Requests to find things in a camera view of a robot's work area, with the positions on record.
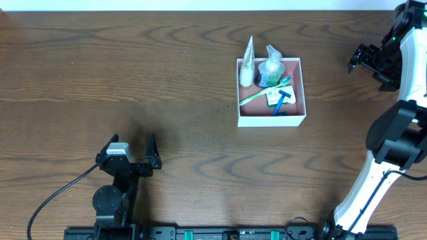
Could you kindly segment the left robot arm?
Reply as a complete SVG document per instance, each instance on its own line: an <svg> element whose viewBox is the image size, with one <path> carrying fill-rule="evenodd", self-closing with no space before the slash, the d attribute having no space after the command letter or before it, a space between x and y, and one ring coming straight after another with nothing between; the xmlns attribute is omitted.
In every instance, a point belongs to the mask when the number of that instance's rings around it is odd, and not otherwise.
<svg viewBox="0 0 427 240"><path fill-rule="evenodd" d="M162 166L154 134L149 136L145 158L143 163L132 163L129 144L120 143L117 134L97 154L99 168L113 177L111 185L100 187L93 195L97 225L124 226L131 222L139 179L151 177Z"/></svg>

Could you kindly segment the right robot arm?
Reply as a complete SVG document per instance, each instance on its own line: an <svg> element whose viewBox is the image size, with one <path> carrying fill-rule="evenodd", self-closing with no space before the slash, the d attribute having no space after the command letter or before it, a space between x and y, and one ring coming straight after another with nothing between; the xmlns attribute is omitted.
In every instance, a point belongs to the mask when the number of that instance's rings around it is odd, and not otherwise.
<svg viewBox="0 0 427 240"><path fill-rule="evenodd" d="M381 44L360 45L348 69L365 65L398 100L371 125L363 169L319 239L390 239L390 230L371 230L368 221L393 182L426 158L426 4L398 5Z"/></svg>

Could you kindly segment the clear soap pump bottle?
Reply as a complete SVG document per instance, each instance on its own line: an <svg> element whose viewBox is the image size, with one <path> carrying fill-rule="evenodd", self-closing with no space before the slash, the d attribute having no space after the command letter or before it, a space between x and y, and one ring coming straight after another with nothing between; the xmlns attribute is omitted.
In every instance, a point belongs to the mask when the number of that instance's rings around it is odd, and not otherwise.
<svg viewBox="0 0 427 240"><path fill-rule="evenodd" d="M258 65L256 84L258 87L267 88L277 85L286 71L282 63L282 54L272 45L267 45L268 59Z"/></svg>

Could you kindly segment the white lotion tube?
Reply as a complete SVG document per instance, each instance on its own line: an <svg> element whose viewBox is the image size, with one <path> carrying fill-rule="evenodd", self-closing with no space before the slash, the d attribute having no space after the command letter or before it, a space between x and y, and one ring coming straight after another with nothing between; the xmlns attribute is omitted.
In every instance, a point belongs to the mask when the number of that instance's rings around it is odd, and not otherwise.
<svg viewBox="0 0 427 240"><path fill-rule="evenodd" d="M251 87L254 83L255 75L255 53L253 37L250 37L246 48L242 66L240 69L239 82L242 87Z"/></svg>

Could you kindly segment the green white toothbrush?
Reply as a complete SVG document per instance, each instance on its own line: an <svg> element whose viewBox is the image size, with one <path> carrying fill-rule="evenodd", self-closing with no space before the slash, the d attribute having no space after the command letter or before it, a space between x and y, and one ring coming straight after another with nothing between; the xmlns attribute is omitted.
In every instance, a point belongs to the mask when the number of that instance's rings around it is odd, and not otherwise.
<svg viewBox="0 0 427 240"><path fill-rule="evenodd" d="M260 97L261 95L266 94L268 91L273 91L273 90L276 90L278 88L285 87L286 85L288 85L291 82L291 80L292 80L292 78L290 76L286 76L282 80L280 80L277 85L275 85L273 87L268 87L268 88L261 90L260 92L256 93L255 95L252 95L250 97L247 97L244 100L241 100L239 102L239 106L242 106L242 105L245 105L246 103L249 103L250 101Z"/></svg>

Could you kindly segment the green soap bar box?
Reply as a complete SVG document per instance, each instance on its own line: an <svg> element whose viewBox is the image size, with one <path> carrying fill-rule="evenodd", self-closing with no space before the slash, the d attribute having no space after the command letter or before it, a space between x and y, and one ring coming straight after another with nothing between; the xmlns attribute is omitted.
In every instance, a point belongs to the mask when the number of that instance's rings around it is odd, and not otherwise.
<svg viewBox="0 0 427 240"><path fill-rule="evenodd" d="M277 89L270 89L266 93L266 103L268 107L275 107L280 99L283 99L283 105L294 104L296 102L294 88L291 85L287 85Z"/></svg>

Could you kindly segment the blue disposable razor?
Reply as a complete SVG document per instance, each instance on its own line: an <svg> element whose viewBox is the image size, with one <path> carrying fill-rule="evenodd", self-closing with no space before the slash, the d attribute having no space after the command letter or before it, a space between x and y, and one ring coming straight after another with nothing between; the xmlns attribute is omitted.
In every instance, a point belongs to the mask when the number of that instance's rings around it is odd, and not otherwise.
<svg viewBox="0 0 427 240"><path fill-rule="evenodd" d="M276 104L274 105L275 109L274 109L274 111L273 111L273 113L272 113L272 115L273 115L273 116L276 116L276 115L278 114L278 112L279 112L279 110L280 110L280 107L281 107L281 106L282 106L282 104L283 104L284 99L285 99L285 98L290 99L290 98L292 97L289 93L287 93L287 92L285 92L285 91L283 91L283 90L279 90L279 91L278 91L278 93L279 93L281 96L280 96L280 98L278 99L278 101L276 102Z"/></svg>

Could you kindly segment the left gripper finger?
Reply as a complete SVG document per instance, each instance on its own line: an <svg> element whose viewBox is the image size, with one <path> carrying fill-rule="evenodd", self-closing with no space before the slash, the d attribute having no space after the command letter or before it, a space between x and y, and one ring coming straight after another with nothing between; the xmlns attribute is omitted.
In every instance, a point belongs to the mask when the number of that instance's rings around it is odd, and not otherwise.
<svg viewBox="0 0 427 240"><path fill-rule="evenodd" d="M117 143L119 141L119 135L115 133L113 137L107 142L105 148L107 149L112 143Z"/></svg>
<svg viewBox="0 0 427 240"><path fill-rule="evenodd" d="M159 151L157 150L154 134L151 134L149 136L149 141L145 152L145 158L147 159L152 169L161 169L162 161L159 155Z"/></svg>

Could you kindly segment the green red toothpaste tube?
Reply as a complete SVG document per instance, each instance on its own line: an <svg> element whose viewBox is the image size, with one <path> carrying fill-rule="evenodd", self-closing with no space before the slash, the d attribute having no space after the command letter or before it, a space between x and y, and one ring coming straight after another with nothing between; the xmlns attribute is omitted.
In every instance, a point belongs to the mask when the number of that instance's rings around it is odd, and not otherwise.
<svg viewBox="0 0 427 240"><path fill-rule="evenodd" d="M288 113L287 111L279 112L279 113L277 114L277 116L288 116L288 115L289 115L289 113Z"/></svg>

